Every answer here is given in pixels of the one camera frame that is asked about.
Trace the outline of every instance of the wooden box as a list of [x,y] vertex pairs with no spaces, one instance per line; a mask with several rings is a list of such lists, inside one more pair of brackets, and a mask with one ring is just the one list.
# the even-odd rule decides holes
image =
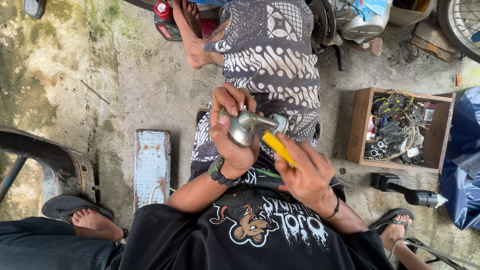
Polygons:
[[347,160],[366,166],[440,173],[444,163],[448,134],[452,122],[455,93],[432,96],[408,92],[408,95],[413,96],[414,100],[433,102],[437,104],[437,107],[435,108],[432,121],[429,122],[431,124],[428,126],[430,130],[420,128],[420,134],[425,137],[423,141],[424,153],[422,154],[425,162],[422,165],[407,165],[363,157],[373,96],[383,94],[386,91],[387,89],[375,87],[357,91],[348,137]]

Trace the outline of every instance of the black bracelet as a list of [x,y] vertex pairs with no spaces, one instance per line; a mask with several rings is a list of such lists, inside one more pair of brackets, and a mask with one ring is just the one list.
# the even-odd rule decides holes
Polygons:
[[335,210],[333,211],[333,214],[328,218],[320,217],[321,219],[326,220],[326,219],[332,218],[333,216],[335,216],[335,214],[338,213],[338,207],[340,206],[340,198],[338,198],[338,196],[336,194],[335,194],[335,196],[336,196],[336,207],[335,207]]

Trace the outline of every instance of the black power tool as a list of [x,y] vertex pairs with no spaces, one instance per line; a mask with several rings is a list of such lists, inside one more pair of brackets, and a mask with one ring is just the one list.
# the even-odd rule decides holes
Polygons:
[[405,195],[405,200],[411,205],[437,208],[448,201],[442,195],[433,191],[409,189],[402,186],[402,179],[393,173],[372,172],[370,180],[370,185],[373,188]]

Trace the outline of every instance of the white cable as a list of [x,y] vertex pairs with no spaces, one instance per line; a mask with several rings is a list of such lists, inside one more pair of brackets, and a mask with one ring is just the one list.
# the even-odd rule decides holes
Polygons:
[[152,194],[150,195],[150,201],[148,202],[148,204],[152,204],[153,193],[155,193],[156,189],[157,189],[157,188],[159,188],[159,187],[168,188],[169,190],[171,190],[171,191],[173,191],[173,192],[175,192],[175,191],[176,191],[175,189],[173,189],[173,188],[171,188],[171,187],[169,187],[169,186],[166,186],[166,185],[159,185],[158,187],[156,187],[156,188],[154,188],[154,189],[152,190]]
[[429,246],[427,246],[427,245],[425,245],[425,244],[423,244],[423,245],[418,245],[418,244],[416,244],[416,243],[414,243],[414,242],[412,242],[412,241],[409,241],[409,240],[407,240],[407,239],[404,239],[404,238],[402,238],[402,237],[397,238],[397,239],[393,242],[392,252],[391,252],[390,255],[388,256],[388,260],[390,260],[390,258],[392,257],[393,251],[395,250],[395,246],[396,246],[396,244],[397,244],[398,241],[404,241],[404,242],[408,243],[409,245],[412,245],[412,246],[421,248],[421,249],[423,249],[423,250],[425,250],[425,251],[428,251],[428,252],[430,252],[432,255],[440,255],[440,256],[443,256],[443,257],[448,258],[448,259],[450,259],[450,260],[454,260],[454,261],[457,261],[457,262],[461,262],[461,263],[466,264],[466,265],[468,265],[468,266],[471,266],[471,267],[475,267],[475,268],[477,268],[477,269],[480,269],[480,266],[478,266],[478,265],[476,265],[476,264],[473,264],[473,263],[471,263],[471,262],[467,262],[467,261],[465,261],[465,260],[456,258],[456,257],[454,257],[454,256],[447,255],[447,254],[442,253],[442,252],[440,252],[440,251],[438,251],[438,250],[432,249],[432,248],[430,248]]

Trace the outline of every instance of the yellow handle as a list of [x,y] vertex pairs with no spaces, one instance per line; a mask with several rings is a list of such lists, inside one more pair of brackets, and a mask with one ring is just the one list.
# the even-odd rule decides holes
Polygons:
[[282,142],[280,142],[280,140],[273,135],[273,133],[271,133],[269,130],[265,130],[262,139],[273,149],[273,151],[277,152],[286,161],[290,162],[293,167],[295,167],[295,163],[293,162],[292,157],[288,153],[287,149],[285,146],[283,146]]

